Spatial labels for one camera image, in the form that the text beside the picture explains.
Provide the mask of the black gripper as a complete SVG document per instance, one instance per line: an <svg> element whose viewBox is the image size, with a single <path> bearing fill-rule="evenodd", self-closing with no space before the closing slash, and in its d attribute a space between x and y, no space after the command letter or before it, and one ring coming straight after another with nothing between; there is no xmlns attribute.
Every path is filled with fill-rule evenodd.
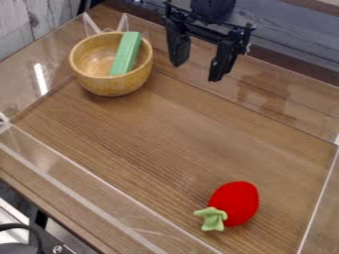
<svg viewBox="0 0 339 254"><path fill-rule="evenodd" d="M165 0L165 24L171 64L190 58L191 36L218 44L209 81L218 82L231 72L238 53L251 46L255 22L237 12L238 0Z"/></svg>

